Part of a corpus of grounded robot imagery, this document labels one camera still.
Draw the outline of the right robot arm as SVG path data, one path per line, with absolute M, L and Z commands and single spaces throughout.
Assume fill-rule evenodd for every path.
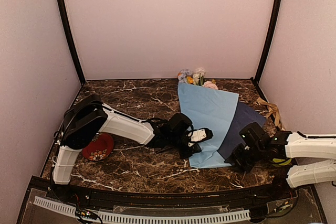
M 239 135 L 245 143 L 237 145 L 225 162 L 242 172 L 250 172 L 255 163 L 261 160 L 322 159 L 321 162 L 291 167 L 286 181 L 279 179 L 268 187 L 268 195 L 273 200 L 286 194 L 288 187 L 335 182 L 335 134 L 278 131 L 271 137 L 258 123 L 253 122 L 246 125 Z

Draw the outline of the pink and blue fake flower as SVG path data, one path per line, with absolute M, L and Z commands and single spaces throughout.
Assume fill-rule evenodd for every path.
M 195 71 L 192 71 L 190 69 L 182 69 L 177 74 L 177 79 L 179 83 L 187 83 L 186 78 L 188 76 L 192 77 Z M 218 90 L 218 86 L 216 85 L 216 81 L 213 79 L 211 81 L 206 81 L 204 77 L 204 84 L 201 87 L 211 88 Z

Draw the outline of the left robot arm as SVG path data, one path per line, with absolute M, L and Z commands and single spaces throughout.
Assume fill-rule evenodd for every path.
M 50 180 L 61 200 L 74 197 L 74 189 L 68 185 L 72 169 L 79 153 L 100 133 L 124 137 L 151 148 L 171 146 L 178 149 L 181 159 L 199 153 L 199 143 L 212 136 L 205 128 L 195 129 L 183 113 L 176 113 L 168 120 L 141 120 L 113 109 L 98 95 L 90 95 L 64 113 L 62 125 L 54 133 L 59 149 Z

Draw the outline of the blue wrapping paper sheet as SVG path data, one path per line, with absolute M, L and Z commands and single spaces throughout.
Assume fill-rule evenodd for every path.
M 210 140 L 199 143 L 202 151 L 189 158 L 192 168 L 229 167 L 225 159 L 244 143 L 239 131 L 250 123 L 263 126 L 266 122 L 264 116 L 240 102 L 237 93 L 180 83 L 178 99 L 181 112 L 196 129 L 208 128 L 213 132 Z

